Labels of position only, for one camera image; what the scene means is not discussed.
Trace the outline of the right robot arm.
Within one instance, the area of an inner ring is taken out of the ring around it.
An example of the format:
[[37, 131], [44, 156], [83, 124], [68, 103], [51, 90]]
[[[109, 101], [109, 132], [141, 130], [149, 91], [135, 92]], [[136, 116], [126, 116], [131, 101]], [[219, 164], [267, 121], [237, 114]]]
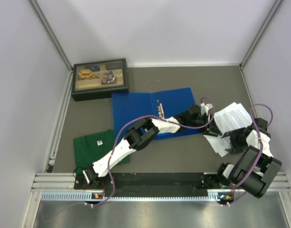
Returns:
[[231, 154], [242, 153], [242, 156], [235, 165], [221, 164], [215, 176], [219, 187], [227, 188], [242, 181], [239, 187], [254, 197], [261, 198], [265, 194], [282, 165], [280, 160], [269, 154], [271, 135], [267, 127], [266, 120], [256, 118], [251, 125], [222, 136], [230, 140], [230, 148], [226, 151]]

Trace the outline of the metal folder clip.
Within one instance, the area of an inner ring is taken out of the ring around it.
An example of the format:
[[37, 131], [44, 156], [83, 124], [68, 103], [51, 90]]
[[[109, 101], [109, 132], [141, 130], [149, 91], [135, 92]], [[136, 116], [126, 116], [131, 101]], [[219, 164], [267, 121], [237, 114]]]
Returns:
[[157, 100], [157, 112], [158, 112], [158, 116], [162, 119], [165, 119], [165, 113], [164, 113], [164, 109], [163, 109], [163, 105], [161, 102], [159, 102], [159, 100]]

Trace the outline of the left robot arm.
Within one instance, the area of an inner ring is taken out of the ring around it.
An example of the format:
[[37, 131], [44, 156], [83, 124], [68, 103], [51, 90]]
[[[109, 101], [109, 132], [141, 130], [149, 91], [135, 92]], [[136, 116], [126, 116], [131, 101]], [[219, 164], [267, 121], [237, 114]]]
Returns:
[[191, 105], [181, 114], [163, 119], [154, 115], [138, 117], [121, 128], [123, 131], [130, 124], [124, 137], [103, 158], [88, 165], [83, 171], [85, 183], [90, 188], [97, 188], [101, 184], [101, 178], [105, 177], [111, 168], [121, 162], [128, 155], [144, 149], [157, 135], [179, 134], [186, 130], [205, 131], [212, 121], [214, 114], [213, 104], [201, 103]]

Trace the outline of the blue file folder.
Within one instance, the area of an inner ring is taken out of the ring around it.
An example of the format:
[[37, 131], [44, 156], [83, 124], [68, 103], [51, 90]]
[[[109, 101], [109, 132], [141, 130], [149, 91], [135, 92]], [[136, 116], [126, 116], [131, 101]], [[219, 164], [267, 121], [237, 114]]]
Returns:
[[158, 114], [158, 105], [162, 105], [165, 118], [183, 115], [195, 104], [191, 88], [179, 88], [155, 93], [113, 93], [112, 111], [114, 134], [128, 122], [144, 116]]

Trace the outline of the printed white paper sheets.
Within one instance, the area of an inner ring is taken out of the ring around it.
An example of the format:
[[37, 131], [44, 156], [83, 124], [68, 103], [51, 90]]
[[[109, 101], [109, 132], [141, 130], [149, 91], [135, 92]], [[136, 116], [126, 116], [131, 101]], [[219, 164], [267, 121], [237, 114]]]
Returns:
[[230, 137], [222, 138], [223, 134], [228, 131], [236, 130], [243, 127], [248, 127], [252, 124], [250, 114], [246, 111], [244, 106], [233, 102], [214, 114], [214, 120], [221, 133], [218, 137], [204, 136], [212, 146], [215, 153], [224, 157], [228, 152], [226, 149], [230, 148]]

